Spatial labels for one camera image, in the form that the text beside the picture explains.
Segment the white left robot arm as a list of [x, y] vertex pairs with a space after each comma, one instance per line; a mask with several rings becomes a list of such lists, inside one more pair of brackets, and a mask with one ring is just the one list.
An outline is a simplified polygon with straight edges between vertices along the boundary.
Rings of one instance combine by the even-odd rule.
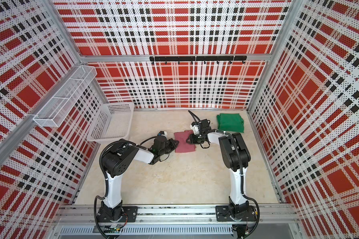
[[151, 137], [144, 142], [149, 140], [154, 141], [149, 148], [121, 139], [110, 143], [101, 152], [99, 165], [105, 179], [105, 194], [103, 197], [96, 197], [96, 200], [101, 200], [99, 209], [97, 204], [94, 204], [97, 222], [135, 221], [132, 219], [132, 214], [137, 212], [137, 207], [123, 209], [121, 196], [123, 174], [133, 161], [154, 165], [162, 161], [162, 156], [170, 155], [179, 145], [179, 141], [168, 139], [164, 135]]

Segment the pink tank top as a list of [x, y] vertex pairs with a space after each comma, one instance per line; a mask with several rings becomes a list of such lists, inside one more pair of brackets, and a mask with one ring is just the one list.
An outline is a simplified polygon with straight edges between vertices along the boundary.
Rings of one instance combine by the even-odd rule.
[[188, 152], [195, 152], [195, 145], [189, 144], [186, 140], [189, 136], [193, 133], [192, 130], [186, 130], [182, 132], [175, 132], [175, 140], [179, 142], [177, 148], [175, 149], [175, 153], [188, 153]]

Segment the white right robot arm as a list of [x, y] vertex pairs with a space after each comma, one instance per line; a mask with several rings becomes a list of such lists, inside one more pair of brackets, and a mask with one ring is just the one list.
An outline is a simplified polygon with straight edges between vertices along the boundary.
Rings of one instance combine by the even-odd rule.
[[251, 155], [239, 132], [228, 133], [222, 130], [210, 131], [208, 134], [190, 134], [189, 144], [217, 144], [230, 175], [230, 194], [227, 206], [219, 206], [219, 221], [259, 221], [259, 206], [255, 199], [246, 194], [246, 172]]

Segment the green tank top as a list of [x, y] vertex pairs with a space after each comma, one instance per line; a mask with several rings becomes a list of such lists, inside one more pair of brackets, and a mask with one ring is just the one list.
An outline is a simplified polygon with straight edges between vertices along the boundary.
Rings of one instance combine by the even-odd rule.
[[219, 114], [216, 118], [219, 130], [244, 133], [244, 120], [240, 114]]

